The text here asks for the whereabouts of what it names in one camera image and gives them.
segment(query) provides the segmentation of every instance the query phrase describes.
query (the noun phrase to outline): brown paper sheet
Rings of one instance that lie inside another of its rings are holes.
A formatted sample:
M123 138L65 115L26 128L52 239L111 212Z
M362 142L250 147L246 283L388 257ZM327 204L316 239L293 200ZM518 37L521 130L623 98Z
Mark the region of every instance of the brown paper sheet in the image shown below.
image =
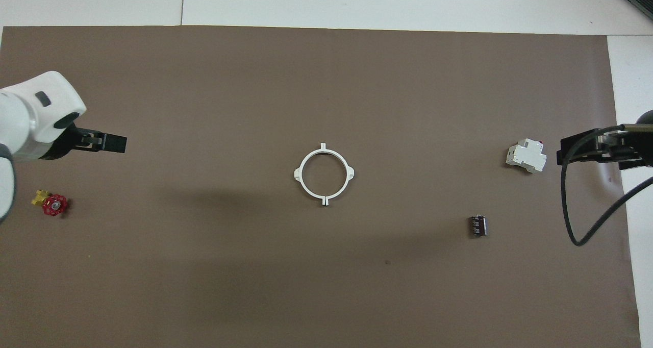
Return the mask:
M625 210L582 248L560 210L558 141L615 123L605 37L5 29L0 87L48 70L128 148L18 164L0 346L639 346ZM525 137L543 173L504 164ZM356 171L328 208L292 175L320 142ZM581 233L620 176L569 177Z

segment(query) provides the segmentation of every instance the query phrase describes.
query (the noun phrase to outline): black cable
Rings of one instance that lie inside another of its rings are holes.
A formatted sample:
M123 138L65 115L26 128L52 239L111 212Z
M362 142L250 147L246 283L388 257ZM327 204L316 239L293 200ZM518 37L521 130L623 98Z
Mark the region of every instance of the black cable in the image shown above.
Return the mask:
M571 223L569 222L569 211L567 210L567 166L569 166L569 161L571 161L571 158L573 157L574 154L576 154L576 151L583 146L585 143L590 141L591 139L594 139L597 136L600 136L602 134L605 134L607 132L612 132L612 131L618 131L618 130L623 130L624 126L623 125L617 125L613 127L606 127L605 129L597 130L595 132L592 132L591 134L588 134L581 138L579 141L577 141L574 145L571 146L569 151L567 152L567 155L565 155L564 159L562 160L562 171L560 173L560 197L562 199L562 215L565 218L565 225L567 227L567 234L569 234L569 239L571 239L571 242L576 245L576 246L583 246L587 241L594 236L597 230L601 228L601 226L606 222L607 218L609 218L613 213L616 211L616 209L619 209L620 206L623 205L623 203L627 202L631 197L636 195L638 192L641 190L644 190L646 187L650 186L653 184L653 177L650 179L647 179L643 183L640 183L637 185L635 188L632 190L628 191L625 195L623 195L620 199L618 199L610 208L606 210L606 212L592 225L590 230L581 238L580 241L576 240L576 237L574 236L573 229L571 229Z

